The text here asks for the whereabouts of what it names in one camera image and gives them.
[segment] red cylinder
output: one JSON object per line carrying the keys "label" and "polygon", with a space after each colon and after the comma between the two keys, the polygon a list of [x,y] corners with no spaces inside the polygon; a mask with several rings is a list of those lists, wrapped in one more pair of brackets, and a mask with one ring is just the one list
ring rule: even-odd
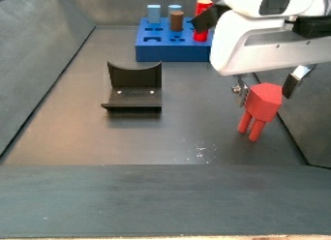
{"label": "red cylinder", "polygon": [[[195,6],[195,15],[199,15],[203,11],[205,11],[212,6],[212,4],[213,3],[211,0],[197,0]],[[205,42],[208,39],[208,30],[201,33],[196,33],[193,30],[192,38],[197,42]]]}
{"label": "red cylinder", "polygon": [[237,127],[237,130],[239,130],[239,132],[241,134],[244,134],[245,131],[247,131],[251,119],[252,119],[252,115],[251,115],[251,113],[248,111],[245,111],[244,114],[243,114],[243,117],[241,117],[241,121],[239,123],[239,127]]}
{"label": "red cylinder", "polygon": [[255,123],[253,123],[253,127],[252,127],[252,131],[251,131],[251,134],[248,136],[249,140],[251,141],[257,141],[259,138],[260,138],[260,135],[263,133],[263,129],[264,129],[264,125],[265,125],[265,121],[261,121],[261,120],[256,120]]}

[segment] blue pegboard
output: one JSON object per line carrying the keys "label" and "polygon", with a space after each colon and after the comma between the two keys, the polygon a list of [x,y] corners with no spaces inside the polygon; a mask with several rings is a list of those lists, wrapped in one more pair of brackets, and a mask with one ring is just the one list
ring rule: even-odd
{"label": "blue pegboard", "polygon": [[136,60],[139,62],[209,62],[213,31],[209,31],[207,42],[192,39],[191,18],[184,18],[184,30],[171,31],[168,17],[160,23],[148,23],[141,18],[136,38]]}

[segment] bin floor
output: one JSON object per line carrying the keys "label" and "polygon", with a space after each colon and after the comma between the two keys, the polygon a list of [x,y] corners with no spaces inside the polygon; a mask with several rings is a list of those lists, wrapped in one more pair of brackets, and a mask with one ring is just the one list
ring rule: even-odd
{"label": "bin floor", "polygon": [[0,236],[329,240],[329,180],[305,165],[1,166]]}
{"label": "bin floor", "polygon": [[163,110],[108,113],[105,62],[135,57],[136,27],[99,27],[2,155],[2,165],[304,165],[279,119],[253,143],[237,130],[233,77],[209,63],[163,63]]}

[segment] red object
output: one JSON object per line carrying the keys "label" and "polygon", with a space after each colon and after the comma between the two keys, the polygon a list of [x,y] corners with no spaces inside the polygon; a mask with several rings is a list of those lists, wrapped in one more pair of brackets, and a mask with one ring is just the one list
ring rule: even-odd
{"label": "red object", "polygon": [[[212,6],[211,0],[197,0],[196,1],[196,7],[195,7],[195,15],[199,15],[203,11],[205,11]],[[201,33],[196,33],[193,30],[192,38],[197,42],[205,42],[208,39],[208,31],[204,31]]]}
{"label": "red object", "polygon": [[257,141],[267,122],[271,122],[281,106],[281,87],[271,83],[253,85],[245,100],[245,112],[237,130],[245,133],[251,119],[255,118],[252,131],[248,136],[251,141]]}

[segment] black bracket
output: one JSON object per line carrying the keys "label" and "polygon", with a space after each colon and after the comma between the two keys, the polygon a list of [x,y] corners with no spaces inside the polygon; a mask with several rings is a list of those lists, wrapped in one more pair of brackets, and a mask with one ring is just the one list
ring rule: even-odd
{"label": "black bracket", "polygon": [[233,94],[236,94],[236,103],[240,107],[244,106],[247,95],[249,92],[249,87],[243,81],[244,75],[235,75],[237,84],[231,87],[231,91]]}
{"label": "black bracket", "polygon": [[311,72],[315,70],[315,68],[316,68],[316,64],[307,65],[303,74],[296,75],[296,71],[295,71],[292,74],[287,76],[281,87],[281,93],[287,99],[292,97],[296,88],[300,86],[303,82],[303,79],[311,75]]}
{"label": "black bracket", "polygon": [[215,27],[220,16],[229,10],[231,7],[225,4],[224,0],[220,0],[191,20],[193,30],[200,33]]}
{"label": "black bracket", "polygon": [[331,15],[297,16],[293,24],[293,32],[305,39],[331,36]]}
{"label": "black bracket", "polygon": [[127,69],[107,62],[111,92],[107,110],[161,110],[161,62],[143,69]]}

